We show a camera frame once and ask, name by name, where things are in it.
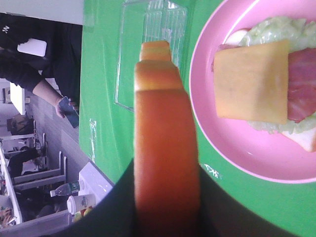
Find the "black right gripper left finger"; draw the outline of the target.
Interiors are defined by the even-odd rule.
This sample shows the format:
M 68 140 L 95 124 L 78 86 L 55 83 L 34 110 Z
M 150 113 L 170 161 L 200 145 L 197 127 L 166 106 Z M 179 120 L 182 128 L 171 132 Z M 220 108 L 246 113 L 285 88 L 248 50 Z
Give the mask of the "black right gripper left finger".
M 134 237 L 136 236 L 134 160 L 111 191 L 79 221 L 52 237 Z

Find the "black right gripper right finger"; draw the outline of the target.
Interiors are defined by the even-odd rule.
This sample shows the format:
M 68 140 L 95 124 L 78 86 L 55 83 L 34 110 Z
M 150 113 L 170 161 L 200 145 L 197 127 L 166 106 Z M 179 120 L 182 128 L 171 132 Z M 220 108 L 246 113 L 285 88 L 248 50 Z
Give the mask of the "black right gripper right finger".
M 225 192 L 199 167 L 201 237 L 295 237 Z

